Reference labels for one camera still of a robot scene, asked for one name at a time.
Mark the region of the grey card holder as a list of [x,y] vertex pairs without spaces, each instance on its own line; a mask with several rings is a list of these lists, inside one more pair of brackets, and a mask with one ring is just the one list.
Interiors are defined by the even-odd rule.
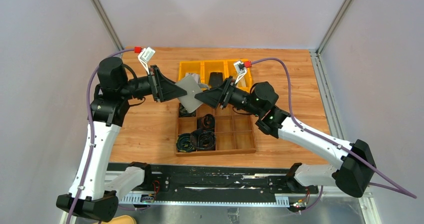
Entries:
[[176,82],[176,85],[187,91],[187,95],[179,97],[180,104],[188,112],[196,111],[203,103],[195,99],[195,95],[202,92],[202,88],[206,88],[205,84],[197,84],[191,77],[184,77]]

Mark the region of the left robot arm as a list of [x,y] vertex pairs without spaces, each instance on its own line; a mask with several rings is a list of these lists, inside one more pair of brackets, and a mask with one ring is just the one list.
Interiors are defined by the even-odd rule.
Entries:
[[127,73],[131,70],[121,58],[108,57],[95,71],[99,84],[86,103],[88,126],[82,159],[69,191],[56,200],[56,206],[70,216],[109,222],[125,195],[135,187],[146,191],[153,186],[151,166],[141,162],[130,163],[123,173],[105,183],[113,145],[131,99],[151,95],[155,101],[166,102],[187,92],[162,75],[155,65],[146,76],[129,79]]

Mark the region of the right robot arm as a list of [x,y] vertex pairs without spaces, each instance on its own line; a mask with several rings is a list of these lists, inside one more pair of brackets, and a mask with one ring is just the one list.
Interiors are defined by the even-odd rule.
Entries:
[[285,180],[292,193],[307,186],[333,186],[351,197],[361,198],[376,172],[367,142],[342,140],[302,123],[276,106],[279,96],[268,82],[256,83],[246,92],[227,78],[220,86],[202,91],[195,98],[212,108],[231,105],[256,116],[255,124],[264,134],[295,143],[328,161],[327,165],[294,164]]

